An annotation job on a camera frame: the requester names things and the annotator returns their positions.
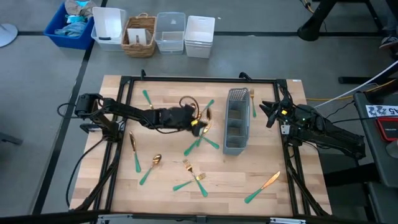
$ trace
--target cutlery organizer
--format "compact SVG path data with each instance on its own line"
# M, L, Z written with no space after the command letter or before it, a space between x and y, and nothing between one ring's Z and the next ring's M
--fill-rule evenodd
M228 92L225 113L223 154L239 155L249 139L250 94L247 88Z

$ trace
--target knife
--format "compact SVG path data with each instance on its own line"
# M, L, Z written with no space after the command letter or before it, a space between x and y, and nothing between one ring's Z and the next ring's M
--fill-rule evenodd
M251 200L253 200L253 198L259 194L264 188L270 186L270 184L274 183L275 180L279 177L280 171L278 171L278 173L276 173L275 175L273 175L260 189L256 190L253 194L247 196L244 199L245 203L249 203L251 202Z
M132 135L131 131L129 132L129 135L130 135L132 151L134 153L134 159L136 161L136 172L141 172L141 167L138 162L137 151L136 151L136 140L134 139L134 135Z

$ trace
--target white cable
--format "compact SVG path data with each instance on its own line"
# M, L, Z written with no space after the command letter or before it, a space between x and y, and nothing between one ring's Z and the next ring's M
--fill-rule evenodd
M379 76L381 76L382 74L384 74L387 70L389 70L390 68L392 68L393 66L395 66L397 63L398 63L398 61L394 62L392 65L390 65L388 68L384 69L381 73L378 73L378 75L376 75L375 77L371 78L371 79L370 79L369 81L367 81L366 83L363 83L362 85L360 85L360 86L358 86L358 87L356 87L356 88L354 88L354 89L352 89L352 90L350 90L350 91L348 91L348 92L346 92L346 93L344 93L344 94L342 94L342 95L340 95L340 96L337 96L336 98L333 98L333 99L331 99L331 100L329 100L329 101L326 101L326 102L324 102L324 103L321 103L321 104L315 106L315 108L318 108L318 107L320 107L320 106L323 106L323 105L325 105L325 104L327 104L327 103L332 102L333 100L337 100L338 98L341 98L341 97L343 97L343 96L345 96L345 95L347 95L347 94L349 94L349 93L351 93L351 92L353 92L353 91L355 91L355 90L357 90L357 89L359 89L359 88L362 88L363 86L367 85L368 83L371 83L371 82L372 82L373 80L375 80L377 77L379 77Z

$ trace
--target fork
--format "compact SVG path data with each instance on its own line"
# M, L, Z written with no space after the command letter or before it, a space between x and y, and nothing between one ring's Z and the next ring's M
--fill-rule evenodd
M205 177L206 177L206 173L199 174L199 176L197 176L197 180L203 180ZM187 182L185 182L185 183L183 183L183 184L174 186L174 187L173 187L173 190L176 191L176 190L178 190L178 189L184 187L185 185L188 185L188 184L190 184L190 183L192 183L192 182L194 182L194 181L195 181L195 179L192 179L192 180L187 181Z
M256 109L254 108L254 89L250 89L250 98L251 98L251 104L253 107L253 118L257 116L256 114Z
M182 162L184 163L185 168L186 168L189 172L191 172L193 178L194 178L195 181L197 182L197 184L198 184L198 186L199 186L199 188L200 188L201 194L202 194L204 197L207 197L207 195L208 195L208 194L207 194L207 191L206 191L205 188L200 184L200 182L197 180L197 177L195 176L195 174L194 174L193 171L192 171L191 163L189 163L189 161L188 161L187 159L184 159Z

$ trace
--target wooden tabletop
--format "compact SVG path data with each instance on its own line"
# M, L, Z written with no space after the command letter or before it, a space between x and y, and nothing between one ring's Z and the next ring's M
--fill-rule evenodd
M106 75L100 94L115 98L118 94L121 76ZM305 104L305 95L300 80L287 80L289 91L296 104ZM255 89L254 102L257 117L251 116L248 146L239 156L222 153L226 98L231 88ZM149 105L142 91L147 90L155 108L178 106L182 96L190 95L197 99L201 108L210 100L213 111L213 126L207 138L218 143L220 149L202 141L187 157L184 150L195 138L188 131L178 134L160 134L142 127L136 121L128 121L124 144L117 174L112 212L128 213L170 213L242 216L291 216L289 190L285 162L277 123L266 128L266 115L258 105L262 100L274 101L273 87L270 84L250 83L202 83L202 82L134 82L131 106L147 110ZM137 173L128 132L132 131L137 141L137 155L142 171ZM101 139L100 132L90 133L86 149ZM101 143L82 161L71 208L79 206L90 193L100 176L106 143ZM331 213L325 181L318 152L310 146L300 147L305 182L317 202ZM151 165L156 154L162 155L160 164L152 170L144 185L139 181ZM198 175L205 172L201 181L208 192L201 195L196 183L191 183L174 192L172 187L191 180L185 170L183 159L188 159L193 171ZM251 203L244 198L260 188L264 182L280 171L279 178L264 189ZM300 191L296 186L299 210L302 212ZM104 207L103 194L101 208Z

